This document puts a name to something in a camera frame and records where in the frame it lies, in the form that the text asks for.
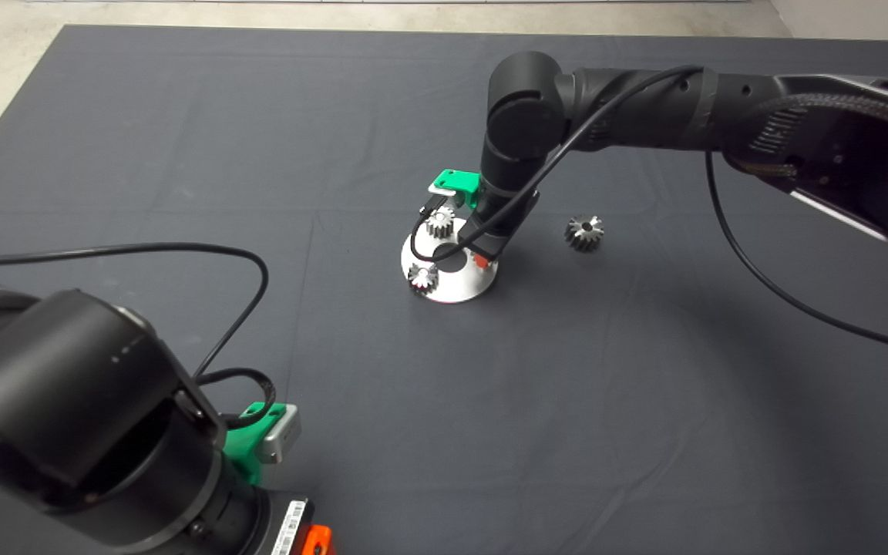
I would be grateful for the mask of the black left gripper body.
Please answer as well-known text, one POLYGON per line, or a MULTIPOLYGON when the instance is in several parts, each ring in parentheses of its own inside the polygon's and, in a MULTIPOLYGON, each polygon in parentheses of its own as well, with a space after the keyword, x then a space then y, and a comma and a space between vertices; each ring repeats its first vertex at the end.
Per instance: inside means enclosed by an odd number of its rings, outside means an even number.
POLYGON ((315 510, 310 496, 264 494, 247 554, 301 554, 315 510))

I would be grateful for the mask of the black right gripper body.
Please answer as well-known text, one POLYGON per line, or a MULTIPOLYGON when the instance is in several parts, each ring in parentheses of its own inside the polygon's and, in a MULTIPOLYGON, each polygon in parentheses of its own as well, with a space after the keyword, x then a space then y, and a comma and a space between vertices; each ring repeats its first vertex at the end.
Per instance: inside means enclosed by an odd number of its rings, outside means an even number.
MULTIPOLYGON (((498 192, 496 194, 496 192, 490 189, 481 189, 479 191, 478 204, 473 208, 473 211, 462 226, 462 241, 465 241, 473 232, 482 228, 500 208, 509 204, 517 193, 501 192, 501 190, 498 190, 498 192)), ((539 199, 539 192, 534 190, 525 200, 522 200, 513 210, 508 212, 503 219, 487 228, 486 232, 469 243, 469 246, 466 246, 466 248, 473 251, 476 255, 485 257, 487 260, 497 260, 523 221, 531 214, 539 199)))

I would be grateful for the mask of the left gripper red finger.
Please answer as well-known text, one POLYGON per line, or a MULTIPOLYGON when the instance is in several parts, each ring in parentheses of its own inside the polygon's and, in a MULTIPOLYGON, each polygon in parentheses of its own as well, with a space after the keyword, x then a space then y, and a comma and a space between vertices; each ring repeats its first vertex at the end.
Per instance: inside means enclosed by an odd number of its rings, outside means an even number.
POLYGON ((301 548, 302 555, 334 555, 334 531, 329 526, 311 524, 301 548))

